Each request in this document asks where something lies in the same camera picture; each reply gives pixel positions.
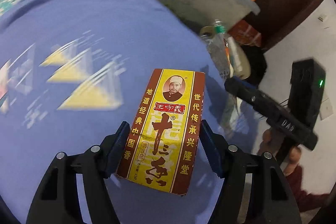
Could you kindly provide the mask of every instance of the white wall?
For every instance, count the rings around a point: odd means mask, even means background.
[[[327,15],[324,22],[318,20]],[[336,4],[324,0],[321,5],[281,42],[266,52],[267,72],[260,89],[278,102],[286,100],[290,92],[293,61],[314,57],[326,70],[325,92],[336,111]],[[262,122],[259,127],[257,150],[263,131],[269,128]],[[330,192],[336,181],[336,114],[318,121],[314,130],[319,141],[314,151],[303,149],[302,188],[312,193]]]

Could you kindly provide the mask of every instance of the brown stripe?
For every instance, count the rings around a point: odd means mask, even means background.
[[[126,142],[126,146],[125,146],[125,149],[124,149],[124,154],[122,155],[122,158],[121,158],[118,170],[117,170],[117,175],[120,176],[120,177],[127,178],[128,171],[129,171],[130,165],[132,163],[132,159],[134,158],[134,153],[137,149],[137,144],[138,144],[138,140],[140,138],[140,133],[141,133],[142,128],[144,126],[146,115],[147,115],[147,113],[149,111],[149,108],[150,108],[150,105],[152,103],[152,99],[153,99],[154,93],[155,93],[155,88],[156,88],[157,83],[160,79],[161,73],[162,73],[162,69],[155,69],[153,71],[152,77],[150,78],[149,83],[147,85],[147,88],[144,92],[144,96],[142,97],[140,106],[139,106],[138,111],[136,113],[133,125],[131,127],[131,131],[129,133],[129,136],[128,136],[128,139],[127,139],[127,142]],[[152,90],[152,93],[149,95],[147,93],[147,90],[150,90],[150,89]],[[148,104],[144,103],[145,98],[149,98]],[[139,111],[141,110],[141,107],[146,108],[146,110],[143,113],[139,113]],[[136,123],[138,117],[140,117],[142,119],[141,124]],[[135,129],[135,128],[138,130],[137,134],[132,133],[132,130]],[[129,143],[130,139],[134,140],[133,147],[128,146],[128,143]],[[130,152],[130,155],[127,159],[125,159],[125,157],[124,157],[126,151]]]
[[[197,143],[198,143],[198,135],[199,135],[200,124],[201,124],[204,83],[205,83],[205,74],[202,72],[196,72],[195,77],[194,77],[194,88],[192,91],[190,112],[188,116],[186,133],[185,133],[185,137],[183,141],[181,158],[180,158],[180,162],[177,168],[175,183],[171,191],[172,193],[175,193],[175,194],[183,195],[187,193],[190,179],[191,179],[191,174],[193,172],[195,154],[196,154]],[[199,110],[197,110],[196,107],[193,108],[194,104],[199,104],[199,107],[198,107]],[[197,122],[192,119],[193,114],[198,115]],[[191,126],[196,126],[196,134],[189,133],[191,131],[190,130]],[[194,143],[193,146],[188,145],[188,142],[190,140],[191,141],[193,140],[193,143]],[[191,152],[190,160],[188,160],[189,159],[188,157],[184,158],[184,154],[186,152],[187,153]]]

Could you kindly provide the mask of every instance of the yellow chinese character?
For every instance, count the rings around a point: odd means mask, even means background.
[[[129,139],[127,146],[133,148],[134,142],[135,142],[135,140]]]
[[[195,104],[193,105],[193,109],[194,109],[194,110],[196,109],[197,111],[199,111],[199,110],[200,110],[199,107],[200,107],[200,104],[196,104],[196,103],[195,103]]]
[[[150,100],[150,98],[145,97],[145,98],[143,99],[143,102],[142,102],[142,103],[145,104],[145,105],[148,105],[149,100]]]
[[[194,143],[195,139],[192,139],[192,138],[189,138],[188,141],[187,141],[187,146],[191,146],[191,147],[194,147],[195,143]]]
[[[184,165],[181,166],[181,169],[182,169],[182,171],[180,172],[180,174],[187,175],[188,170],[189,170],[189,165],[184,164]]]
[[[193,156],[193,154],[190,151],[184,151],[183,159],[191,161],[192,156]]]
[[[134,136],[134,134],[138,134],[138,132],[139,132],[139,130],[137,128],[132,129],[133,136]]]
[[[189,133],[190,134],[196,134],[196,126],[190,126],[189,127]]]
[[[144,107],[144,106],[140,107],[139,113],[140,114],[145,114],[145,112],[146,112],[146,107]]]
[[[128,160],[130,156],[131,156],[131,152],[126,150],[124,153],[124,159]]]
[[[135,121],[135,124],[141,124],[142,122],[142,118],[141,117],[137,117],[136,121]]]
[[[198,120],[198,115],[197,115],[197,114],[193,114],[193,115],[191,115],[191,120],[194,120],[195,122],[197,122],[197,120]]]

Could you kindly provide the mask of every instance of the seasoning package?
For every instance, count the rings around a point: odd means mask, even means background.
[[[201,123],[205,74],[155,69],[117,174],[164,192],[187,193]]]

